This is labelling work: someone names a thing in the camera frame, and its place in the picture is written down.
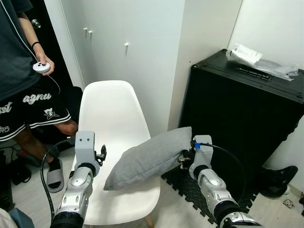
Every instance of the black case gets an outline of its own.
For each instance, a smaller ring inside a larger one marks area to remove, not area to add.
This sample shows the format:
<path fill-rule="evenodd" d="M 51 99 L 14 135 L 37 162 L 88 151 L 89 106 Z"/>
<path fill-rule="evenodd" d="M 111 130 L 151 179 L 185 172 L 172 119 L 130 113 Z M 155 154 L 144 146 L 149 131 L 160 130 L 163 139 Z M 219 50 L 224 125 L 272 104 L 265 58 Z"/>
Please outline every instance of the black case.
<path fill-rule="evenodd" d="M 226 51 L 192 66 L 180 127 L 192 126 L 193 136 L 209 134 L 214 145 L 235 154 L 250 183 L 303 116 L 304 71 L 289 82 L 227 61 Z M 214 150 L 211 164 L 228 190 L 240 195 L 233 160 Z"/>

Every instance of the plastic bag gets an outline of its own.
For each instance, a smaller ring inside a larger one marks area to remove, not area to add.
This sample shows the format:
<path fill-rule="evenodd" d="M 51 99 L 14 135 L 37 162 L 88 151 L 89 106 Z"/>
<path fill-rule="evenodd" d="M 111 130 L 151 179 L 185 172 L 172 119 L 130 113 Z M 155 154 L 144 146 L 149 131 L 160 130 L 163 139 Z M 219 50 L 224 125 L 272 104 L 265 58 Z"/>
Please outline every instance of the plastic bag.
<path fill-rule="evenodd" d="M 261 59 L 262 54 L 240 44 L 234 44 L 231 50 L 226 52 L 228 60 L 235 60 L 238 63 L 250 66 L 267 74 L 292 81 L 291 76 L 298 75 L 296 65 L 282 65 L 269 60 Z"/>

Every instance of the black wristband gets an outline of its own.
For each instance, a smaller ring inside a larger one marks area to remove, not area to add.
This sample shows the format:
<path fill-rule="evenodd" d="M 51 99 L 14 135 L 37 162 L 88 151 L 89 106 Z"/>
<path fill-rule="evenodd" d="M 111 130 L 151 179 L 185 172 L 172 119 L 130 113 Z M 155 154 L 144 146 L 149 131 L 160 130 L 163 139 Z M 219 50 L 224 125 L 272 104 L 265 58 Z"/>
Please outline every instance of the black wristband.
<path fill-rule="evenodd" d="M 32 44 L 32 49 L 34 47 L 35 44 L 40 44 L 39 41 L 36 41 L 35 43 Z"/>

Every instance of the gray pillow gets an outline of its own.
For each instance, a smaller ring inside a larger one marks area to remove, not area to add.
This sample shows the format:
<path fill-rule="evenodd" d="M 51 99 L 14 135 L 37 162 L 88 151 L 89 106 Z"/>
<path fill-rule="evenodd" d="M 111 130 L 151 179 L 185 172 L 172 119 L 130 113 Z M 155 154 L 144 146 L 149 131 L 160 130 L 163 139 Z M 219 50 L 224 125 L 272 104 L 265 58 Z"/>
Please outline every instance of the gray pillow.
<path fill-rule="evenodd" d="M 104 190 L 121 190 L 175 168 L 181 151 L 190 149 L 190 140 L 191 127 L 183 127 L 130 148 L 113 167 Z"/>

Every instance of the hand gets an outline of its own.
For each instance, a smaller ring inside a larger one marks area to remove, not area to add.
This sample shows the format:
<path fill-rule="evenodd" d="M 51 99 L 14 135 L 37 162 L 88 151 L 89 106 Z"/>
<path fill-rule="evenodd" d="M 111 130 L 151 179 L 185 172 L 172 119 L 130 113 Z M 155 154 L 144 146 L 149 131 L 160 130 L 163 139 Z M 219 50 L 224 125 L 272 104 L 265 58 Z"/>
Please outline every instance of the hand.
<path fill-rule="evenodd" d="M 34 52 L 36 54 L 36 58 L 38 59 L 39 62 L 42 63 L 42 65 L 46 64 L 46 63 L 49 63 L 50 64 L 50 69 L 49 71 L 43 73 L 42 75 L 50 75 L 51 73 L 54 72 L 54 69 L 55 69 L 55 64 L 52 60 L 50 60 L 46 54 L 44 53 L 44 50 L 42 49 L 41 45 L 40 44 L 36 44 L 34 45 L 33 47 L 34 49 Z"/>

